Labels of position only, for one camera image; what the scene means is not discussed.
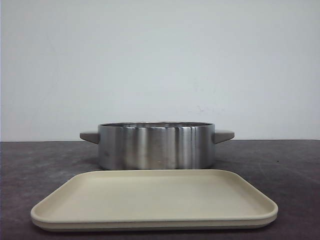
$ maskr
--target countertop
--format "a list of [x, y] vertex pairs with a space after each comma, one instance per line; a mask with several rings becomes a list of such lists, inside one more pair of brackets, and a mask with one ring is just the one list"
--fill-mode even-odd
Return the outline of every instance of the countertop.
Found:
[[231, 140], [216, 146], [212, 167], [235, 172], [275, 201], [277, 219], [257, 229], [127, 232], [44, 231], [30, 210], [71, 177], [101, 170], [97, 145], [85, 141], [1, 143], [3, 240], [318, 239], [320, 140]]

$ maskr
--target tray rim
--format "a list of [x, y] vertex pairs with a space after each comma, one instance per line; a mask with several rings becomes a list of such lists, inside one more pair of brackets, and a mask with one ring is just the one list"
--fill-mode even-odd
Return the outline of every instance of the tray rim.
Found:
[[[272, 204], [273, 206], [273, 210], [271, 212], [265, 213], [265, 214], [261, 214], [261, 215], [254, 215], [254, 216], [244, 216], [244, 217], [234, 217], [234, 218], [230, 218], [230, 217], [219, 217], [219, 218], [200, 218], [200, 219], [194, 219], [194, 218], [184, 218], [184, 219], [171, 219], [171, 220], [167, 220], [167, 219], [143, 219], [143, 220], [127, 220], [127, 221], [85, 221], [85, 220], [50, 220], [47, 217], [42, 217], [36, 214], [36, 209], [39, 205], [43, 204], [43, 202], [45, 202], [48, 198], [50, 198], [52, 195], [57, 194], [63, 187], [65, 187], [66, 185], [70, 184], [72, 181], [74, 181], [75, 179], [78, 178], [83, 178], [87, 175], [94, 175], [94, 174], [103, 174], [103, 173], [118, 173], [118, 174], [128, 174], [128, 173], [222, 173], [222, 174], [227, 174], [227, 175], [233, 175], [234, 177], [238, 178], [240, 181], [242, 181], [243, 183], [247, 184], [248, 186], [250, 186], [251, 189], [253, 189], [257, 194], [259, 194], [260, 196], [262, 196], [266, 201], [268, 201], [269, 203]], [[263, 223], [261, 224], [261, 226], [264, 226], [268, 223], [271, 223], [272, 221], [274, 221], [277, 218], [277, 214], [278, 214], [278, 206], [277, 204], [271, 200], [269, 197], [267, 197], [265, 194], [263, 194], [260, 190], [258, 190], [257, 188], [255, 188], [252, 184], [250, 184], [248, 181], [246, 181], [244, 178], [242, 178], [240, 175], [238, 175], [237, 173], [231, 172], [231, 171], [227, 171], [227, 170], [221, 170], [221, 169], [156, 169], [156, 170], [98, 170], [98, 171], [89, 171], [89, 172], [84, 172], [84, 173], [80, 173], [77, 174], [75, 176], [73, 176], [72, 178], [70, 178], [68, 181], [66, 181], [64, 184], [62, 184], [60, 187], [58, 187], [56, 190], [54, 190], [52, 193], [50, 193], [48, 196], [46, 196], [43, 200], [39, 201], [30, 211], [30, 216], [32, 219], [32, 222], [39, 226], [40, 228], [41, 225], [51, 225], [51, 224], [55, 224], [55, 225], [81, 225], [81, 224], [86, 224], [86, 225], [94, 225], [94, 224], [132, 224], [132, 223], [141, 223], [141, 224], [146, 224], [146, 223], [199, 223], [199, 222], [211, 222], [211, 223], [217, 223], [217, 222], [246, 222], [246, 221], [260, 221], [260, 222], [267, 222], [267, 223]], [[231, 226], [251, 226], [251, 225], [243, 225], [243, 224], [239, 224], [239, 225], [211, 225], [210, 226], [214, 227], [218, 227], [218, 226], [226, 226], [226, 227], [231, 227]], [[165, 228], [165, 227], [147, 227], [147, 228]]]

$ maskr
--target beige tray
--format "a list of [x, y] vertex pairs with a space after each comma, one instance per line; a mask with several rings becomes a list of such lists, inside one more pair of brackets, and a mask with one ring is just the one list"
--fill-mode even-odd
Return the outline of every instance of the beige tray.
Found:
[[259, 228], [277, 205], [223, 170], [126, 170], [79, 174], [31, 210], [48, 231]]

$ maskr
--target dark countertop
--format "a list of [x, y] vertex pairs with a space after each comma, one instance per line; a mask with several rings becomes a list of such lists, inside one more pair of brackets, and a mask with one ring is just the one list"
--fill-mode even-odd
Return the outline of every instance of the dark countertop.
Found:
[[46, 239], [311, 239], [320, 236], [320, 140], [231, 140], [216, 146], [216, 169], [235, 172], [275, 201], [277, 219], [257, 229], [54, 233], [30, 210], [71, 177], [101, 170], [85, 141], [1, 143], [1, 236]]

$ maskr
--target metal surface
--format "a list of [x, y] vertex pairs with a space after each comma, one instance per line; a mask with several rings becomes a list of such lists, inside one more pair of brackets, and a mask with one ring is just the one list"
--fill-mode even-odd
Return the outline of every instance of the metal surface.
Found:
[[203, 169], [214, 163], [215, 144], [233, 138], [204, 122], [127, 122], [98, 127], [80, 137], [99, 145], [99, 164], [107, 170]]

